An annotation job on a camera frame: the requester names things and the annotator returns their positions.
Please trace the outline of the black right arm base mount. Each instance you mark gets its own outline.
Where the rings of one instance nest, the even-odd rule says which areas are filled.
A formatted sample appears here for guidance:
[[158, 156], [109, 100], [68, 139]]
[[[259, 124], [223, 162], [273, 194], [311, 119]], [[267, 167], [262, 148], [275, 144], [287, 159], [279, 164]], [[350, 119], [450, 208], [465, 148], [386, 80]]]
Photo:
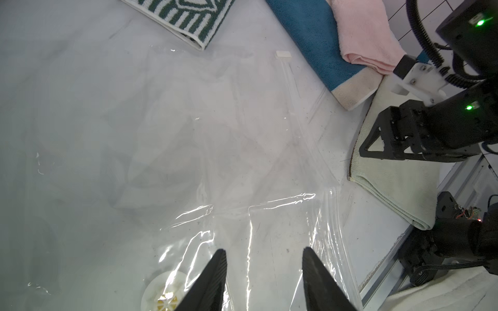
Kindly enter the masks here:
[[413, 229], [398, 251], [411, 285], [424, 285], [439, 271], [483, 267], [497, 275], [496, 194], [479, 213], [475, 207], [461, 208], [447, 191], [438, 195], [433, 228]]

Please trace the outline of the clear plastic vacuum bag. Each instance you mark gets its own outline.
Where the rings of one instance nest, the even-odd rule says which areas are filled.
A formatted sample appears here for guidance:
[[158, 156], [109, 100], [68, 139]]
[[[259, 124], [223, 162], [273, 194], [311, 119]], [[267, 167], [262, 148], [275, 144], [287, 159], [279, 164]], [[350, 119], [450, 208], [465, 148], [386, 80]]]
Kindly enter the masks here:
[[289, 62], [152, 47], [57, 65], [26, 131], [25, 291], [14, 310], [176, 310], [218, 249], [222, 310], [307, 310], [310, 247], [362, 307], [337, 182]]

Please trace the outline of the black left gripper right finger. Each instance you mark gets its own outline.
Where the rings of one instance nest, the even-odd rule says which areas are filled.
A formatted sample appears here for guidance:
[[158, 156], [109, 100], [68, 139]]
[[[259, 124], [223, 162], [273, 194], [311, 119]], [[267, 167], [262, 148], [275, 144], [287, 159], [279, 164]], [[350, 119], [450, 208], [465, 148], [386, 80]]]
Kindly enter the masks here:
[[302, 255], [303, 290], [310, 311], [355, 311], [346, 295], [310, 247]]

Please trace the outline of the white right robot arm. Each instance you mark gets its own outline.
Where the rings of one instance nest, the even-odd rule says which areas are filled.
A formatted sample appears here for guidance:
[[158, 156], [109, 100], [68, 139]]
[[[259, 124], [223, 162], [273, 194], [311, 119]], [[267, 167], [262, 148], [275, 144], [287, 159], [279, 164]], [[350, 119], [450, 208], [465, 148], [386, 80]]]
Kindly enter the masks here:
[[451, 62], [426, 32], [417, 2], [407, 1], [406, 11], [429, 62], [399, 61], [393, 92], [413, 99], [379, 113], [360, 156], [454, 163], [490, 152], [497, 142], [497, 2], [464, 1], [438, 26]]

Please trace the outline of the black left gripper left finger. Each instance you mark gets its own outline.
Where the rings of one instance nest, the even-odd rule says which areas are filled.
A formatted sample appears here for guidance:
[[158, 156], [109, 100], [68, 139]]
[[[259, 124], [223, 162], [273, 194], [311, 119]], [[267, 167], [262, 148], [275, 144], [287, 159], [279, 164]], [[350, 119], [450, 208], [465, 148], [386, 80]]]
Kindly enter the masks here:
[[226, 251], [218, 249], [181, 303], [176, 307], [176, 311], [222, 310], [226, 275]]

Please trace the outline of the pink towel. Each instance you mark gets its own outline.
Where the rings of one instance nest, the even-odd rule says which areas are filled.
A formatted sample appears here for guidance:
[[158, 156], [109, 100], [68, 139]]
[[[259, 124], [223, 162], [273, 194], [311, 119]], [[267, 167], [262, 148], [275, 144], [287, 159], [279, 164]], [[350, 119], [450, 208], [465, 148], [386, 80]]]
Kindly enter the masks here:
[[390, 75], [405, 55], [389, 27], [385, 5], [377, 0], [331, 0], [341, 57]]

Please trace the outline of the pale green towel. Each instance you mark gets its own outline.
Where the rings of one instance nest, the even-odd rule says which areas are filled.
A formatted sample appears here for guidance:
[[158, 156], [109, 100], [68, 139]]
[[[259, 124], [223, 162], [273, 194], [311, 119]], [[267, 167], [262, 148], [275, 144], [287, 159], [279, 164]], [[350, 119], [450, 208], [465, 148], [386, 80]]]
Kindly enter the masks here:
[[359, 154], [361, 144], [381, 111], [416, 98], [391, 92], [393, 85], [393, 76], [385, 76], [379, 85], [355, 142], [348, 179], [374, 195], [415, 228], [426, 231], [433, 228], [436, 219], [440, 164], [363, 158]]

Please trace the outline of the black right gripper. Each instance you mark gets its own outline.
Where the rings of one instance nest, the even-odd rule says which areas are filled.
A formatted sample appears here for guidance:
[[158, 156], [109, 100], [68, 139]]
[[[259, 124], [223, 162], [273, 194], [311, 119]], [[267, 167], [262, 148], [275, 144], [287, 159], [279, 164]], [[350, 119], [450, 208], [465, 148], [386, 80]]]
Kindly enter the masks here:
[[362, 158], [439, 163], [457, 150], [497, 143], [497, 84], [479, 83], [430, 108], [410, 100], [383, 110], [359, 147]]

